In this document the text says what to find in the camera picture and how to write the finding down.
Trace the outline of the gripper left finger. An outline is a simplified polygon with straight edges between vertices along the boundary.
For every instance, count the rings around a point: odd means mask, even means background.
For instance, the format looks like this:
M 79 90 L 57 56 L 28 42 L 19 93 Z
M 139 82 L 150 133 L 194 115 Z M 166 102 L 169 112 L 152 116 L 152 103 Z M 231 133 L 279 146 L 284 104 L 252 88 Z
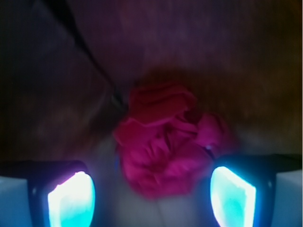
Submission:
M 2 227 L 88 227 L 95 185 L 81 161 L 0 164 Z

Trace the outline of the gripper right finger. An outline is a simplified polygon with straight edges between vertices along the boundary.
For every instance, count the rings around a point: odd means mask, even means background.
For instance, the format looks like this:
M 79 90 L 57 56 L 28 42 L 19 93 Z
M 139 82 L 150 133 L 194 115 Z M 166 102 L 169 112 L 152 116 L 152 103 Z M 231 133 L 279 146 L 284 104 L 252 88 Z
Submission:
M 298 154 L 219 158 L 210 199 L 221 227 L 301 227 L 303 160 Z

